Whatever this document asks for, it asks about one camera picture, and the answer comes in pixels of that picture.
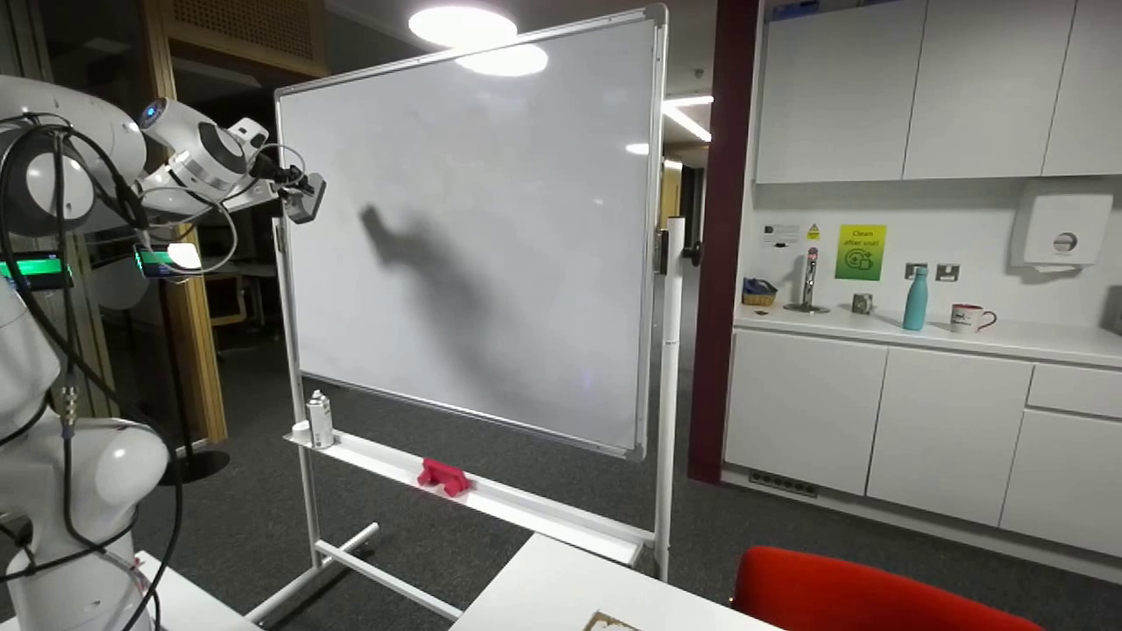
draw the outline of cabinet door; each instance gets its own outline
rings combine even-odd
[[[1122,552],[1122,424],[1027,410],[1003,524]]]
[[[1031,365],[890,349],[870,495],[997,524]]]
[[[759,182],[902,180],[925,0],[769,25]]]
[[[1122,3],[1082,0],[1044,175],[1122,175]]]
[[[737,328],[725,464],[863,495],[883,348]]]
[[[904,180],[1038,175],[1075,0],[931,0]]]

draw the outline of poster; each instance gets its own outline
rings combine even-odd
[[[835,281],[881,281],[888,224],[841,224]]]

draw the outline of white table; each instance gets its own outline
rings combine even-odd
[[[143,575],[157,570],[157,562],[152,552],[136,552],[136,558]],[[165,570],[157,595],[165,607],[163,609],[165,631],[260,631],[258,623],[248,623],[231,607],[198,590],[189,578],[177,575],[172,569]]]
[[[454,631],[588,631],[595,613],[636,631],[775,631],[547,535],[531,535]]]

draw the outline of lower cabinet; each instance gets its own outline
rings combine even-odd
[[[1003,528],[1122,552],[1122,420],[1027,410]]]
[[[725,464],[863,495],[888,348],[737,328]]]
[[[997,524],[1027,382],[1027,360],[896,348],[870,498]]]

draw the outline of wall socket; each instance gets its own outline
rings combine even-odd
[[[904,281],[913,281],[916,273],[925,273],[925,263],[904,263]]]
[[[959,263],[938,263],[938,285],[959,285],[960,267]]]

